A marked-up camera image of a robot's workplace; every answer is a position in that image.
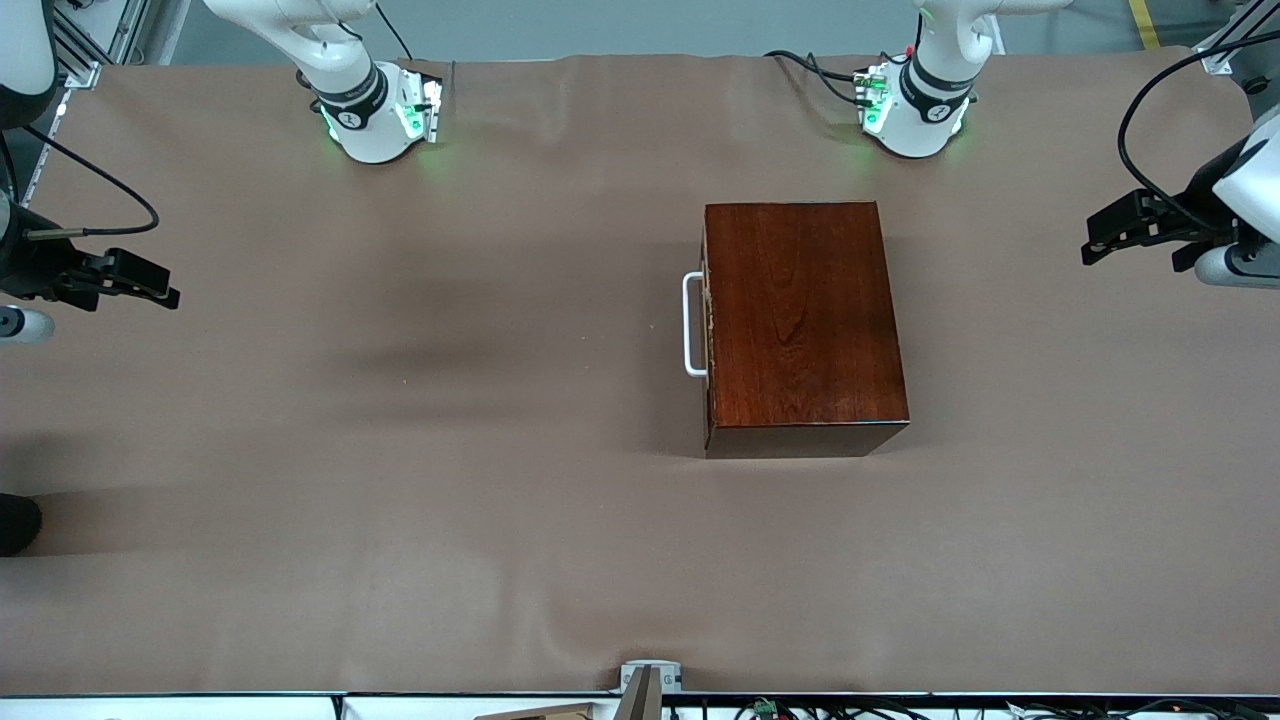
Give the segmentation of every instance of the metal handle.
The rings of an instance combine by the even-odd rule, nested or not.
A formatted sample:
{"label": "metal handle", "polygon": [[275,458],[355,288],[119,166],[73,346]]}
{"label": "metal handle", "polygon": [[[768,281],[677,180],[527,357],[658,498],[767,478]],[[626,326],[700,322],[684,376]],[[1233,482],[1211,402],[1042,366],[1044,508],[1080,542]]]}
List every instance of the metal handle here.
{"label": "metal handle", "polygon": [[694,270],[692,273],[685,273],[685,281],[680,283],[681,300],[684,300],[685,306],[685,372],[689,373],[690,378],[705,378],[707,368],[694,368],[694,338],[692,338],[692,322],[689,319],[689,281],[701,281],[703,272]]}

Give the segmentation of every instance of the metal frame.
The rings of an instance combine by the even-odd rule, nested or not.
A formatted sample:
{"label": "metal frame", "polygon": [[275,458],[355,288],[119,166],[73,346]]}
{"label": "metal frame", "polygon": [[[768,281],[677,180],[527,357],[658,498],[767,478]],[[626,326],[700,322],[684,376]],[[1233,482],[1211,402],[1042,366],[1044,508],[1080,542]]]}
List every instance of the metal frame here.
{"label": "metal frame", "polygon": [[150,0],[123,0],[124,12],[108,47],[93,40],[76,23],[76,12],[54,6],[54,44],[58,64],[67,73],[68,87],[90,88],[97,83],[101,65],[128,63],[138,44],[138,31]]}
{"label": "metal frame", "polygon": [[[852,692],[677,692],[662,693],[664,708],[660,720],[741,720],[741,710],[756,697],[786,701],[800,710],[809,706],[856,707],[859,701],[891,700],[928,720],[1028,720],[1038,712],[1023,710],[1028,703],[1043,703],[1068,710],[1085,710],[1088,705],[1111,712],[1135,710],[1169,696],[1087,694],[1087,693],[852,693]],[[1211,705],[1234,711],[1244,703],[1268,712],[1277,720],[1280,697],[1276,696],[1181,696],[1183,701]],[[622,698],[616,691],[595,692],[509,692],[509,693],[379,693],[379,692],[278,692],[278,693],[168,693],[125,696],[10,696],[0,697],[0,717],[6,720],[237,720],[273,717],[275,720],[403,720],[413,717],[448,717],[467,720],[479,715],[531,710],[556,705],[591,702],[599,711],[598,720],[617,717]],[[892,720],[909,720],[884,710]],[[1203,720],[1196,712],[1160,711],[1142,720]]]}
{"label": "metal frame", "polygon": [[[93,78],[97,78],[97,65],[93,67]],[[49,137],[55,137],[58,135],[58,127],[63,124],[63,115],[67,114],[67,102],[72,99],[72,92],[76,91],[76,86],[72,85],[70,78],[67,79],[67,90],[63,91],[61,99],[58,101],[58,110],[54,111],[54,122],[49,126]],[[31,182],[27,183],[27,191],[22,193],[23,208],[31,208],[31,199],[36,195],[36,183],[40,181],[40,173],[45,170],[45,161],[49,160],[50,147],[42,145],[40,149],[40,156],[36,159],[36,168],[31,172]]]}
{"label": "metal frame", "polygon": [[[1212,50],[1220,45],[1251,37],[1262,29],[1276,12],[1280,12],[1280,0],[1252,0],[1248,5],[1240,5],[1221,29],[1196,46],[1196,51]],[[1231,74],[1231,58],[1239,51],[1236,49],[1212,55],[1201,60],[1201,64],[1204,65],[1204,72],[1211,76],[1229,76]]]}

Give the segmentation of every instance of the dark wooden box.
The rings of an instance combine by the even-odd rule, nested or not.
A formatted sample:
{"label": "dark wooden box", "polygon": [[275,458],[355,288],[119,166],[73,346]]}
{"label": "dark wooden box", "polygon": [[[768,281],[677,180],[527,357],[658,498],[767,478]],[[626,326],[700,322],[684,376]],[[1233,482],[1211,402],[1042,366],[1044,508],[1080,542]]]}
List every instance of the dark wooden box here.
{"label": "dark wooden box", "polygon": [[909,423],[874,202],[707,206],[708,457],[867,455]]}

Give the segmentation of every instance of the table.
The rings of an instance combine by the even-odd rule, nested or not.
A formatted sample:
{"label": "table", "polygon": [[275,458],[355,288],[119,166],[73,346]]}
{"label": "table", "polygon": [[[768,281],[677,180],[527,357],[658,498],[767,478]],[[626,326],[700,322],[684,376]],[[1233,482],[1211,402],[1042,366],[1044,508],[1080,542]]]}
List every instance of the table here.
{"label": "table", "polygon": [[[288,68],[108,68],[59,138],[160,209],[125,245],[183,305],[52,307],[0,355],[3,488],[47,524],[0,564],[0,692],[582,688],[635,656],[748,692],[1274,691],[1280,296],[1078,256],[1181,53],[993,58],[923,161],[772,59],[458,65],[443,142],[385,167]],[[1178,186],[1248,128],[1185,72],[1133,151]],[[703,206],[864,199],[911,427],[700,459]],[[140,217],[61,158],[35,209]]]}

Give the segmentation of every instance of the wood grain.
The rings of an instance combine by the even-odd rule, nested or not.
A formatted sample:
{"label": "wood grain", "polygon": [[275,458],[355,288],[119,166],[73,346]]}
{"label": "wood grain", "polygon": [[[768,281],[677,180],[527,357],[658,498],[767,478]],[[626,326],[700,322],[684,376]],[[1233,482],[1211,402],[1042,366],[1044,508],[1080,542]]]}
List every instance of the wood grain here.
{"label": "wood grain", "polygon": [[[874,202],[708,205],[705,254],[709,454],[735,428],[908,421]],[[850,452],[835,452],[838,433],[822,436],[805,455],[869,450],[850,441]],[[787,447],[804,438],[781,437]],[[887,439],[883,429],[876,437]]]}

